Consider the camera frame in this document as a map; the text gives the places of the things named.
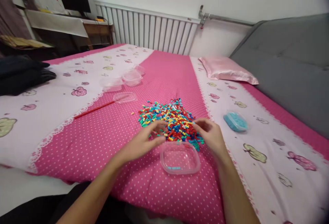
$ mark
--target white radiator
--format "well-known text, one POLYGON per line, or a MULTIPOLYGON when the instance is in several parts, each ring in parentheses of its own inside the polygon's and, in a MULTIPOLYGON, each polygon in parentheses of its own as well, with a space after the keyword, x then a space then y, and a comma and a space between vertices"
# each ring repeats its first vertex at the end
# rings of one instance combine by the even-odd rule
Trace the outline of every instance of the white radiator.
POLYGON ((97 13, 114 24, 114 44, 127 43, 188 55, 200 19, 95 1, 97 13))

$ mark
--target plastic lid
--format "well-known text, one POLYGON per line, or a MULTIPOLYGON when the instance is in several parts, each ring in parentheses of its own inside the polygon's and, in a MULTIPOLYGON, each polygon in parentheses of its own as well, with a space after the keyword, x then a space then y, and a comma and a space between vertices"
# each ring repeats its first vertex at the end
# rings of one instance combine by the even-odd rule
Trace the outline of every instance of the plastic lid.
POLYGON ((104 78, 99 81, 102 87, 119 86, 123 84, 121 78, 104 78))
POLYGON ((133 92, 121 92, 113 96, 116 103, 123 104, 137 100, 137 96, 133 92))
POLYGON ((160 161, 169 174, 193 174, 200 170, 200 158, 188 142, 165 142, 161 145, 160 161))
POLYGON ((240 131, 248 130, 247 121, 241 116, 241 114, 234 111, 228 111, 226 115, 240 131))
POLYGON ((134 64, 134 69, 138 71, 139 74, 144 75, 145 74, 145 69, 140 66, 139 64, 134 64))
POLYGON ((130 70, 130 71, 124 73, 122 78, 124 79, 124 81, 129 82, 129 81, 135 81, 135 80, 142 79, 142 76, 138 71, 130 70))

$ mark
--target desk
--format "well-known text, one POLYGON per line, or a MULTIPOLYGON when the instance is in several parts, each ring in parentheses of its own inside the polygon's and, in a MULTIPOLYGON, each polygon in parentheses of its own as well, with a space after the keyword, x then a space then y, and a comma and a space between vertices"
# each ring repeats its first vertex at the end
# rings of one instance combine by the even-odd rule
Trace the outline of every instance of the desk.
POLYGON ((25 13, 31 27, 85 37, 90 50, 93 50, 89 37, 92 35, 107 35, 110 37, 110 43, 113 44, 114 26, 112 23, 33 10, 25 10, 25 13))

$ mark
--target blue plastic container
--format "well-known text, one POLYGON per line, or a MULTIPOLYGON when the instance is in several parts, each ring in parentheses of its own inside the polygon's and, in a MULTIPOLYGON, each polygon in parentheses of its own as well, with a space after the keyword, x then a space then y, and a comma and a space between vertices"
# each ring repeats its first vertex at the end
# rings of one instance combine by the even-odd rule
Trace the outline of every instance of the blue plastic container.
POLYGON ((233 131, 243 132, 248 130, 247 121, 237 112, 228 111, 224 115, 224 120, 233 131))

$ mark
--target white cloth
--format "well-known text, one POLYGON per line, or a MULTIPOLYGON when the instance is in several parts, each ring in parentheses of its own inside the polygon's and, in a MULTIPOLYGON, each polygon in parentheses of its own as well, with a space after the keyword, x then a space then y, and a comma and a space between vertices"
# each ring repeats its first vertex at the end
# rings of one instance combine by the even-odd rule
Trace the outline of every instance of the white cloth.
POLYGON ((248 196, 255 204, 260 221, 319 223, 319 218, 327 212, 321 208, 326 209, 328 201, 328 161, 271 116, 242 85, 228 80, 209 80, 201 62, 193 57, 191 62, 209 116, 222 129, 246 191, 252 193, 248 196), (250 127, 247 133, 229 128, 223 119, 228 110, 240 113, 247 120, 250 127), (253 159, 244 144, 266 155, 266 163, 253 159), (316 171, 306 170, 289 159, 289 151, 312 161, 316 171))
POLYGON ((57 75, 49 84, 19 96, 0 96, 0 164, 33 172, 28 165, 37 146, 59 133, 75 114, 82 113, 102 95, 100 80, 120 77, 152 52, 123 45, 65 61, 49 67, 57 75))
POLYGON ((40 11, 26 10, 25 12, 31 27, 33 28, 62 32, 82 37, 88 37, 85 27, 83 26, 84 23, 108 25, 107 22, 97 22, 94 20, 56 15, 40 11))

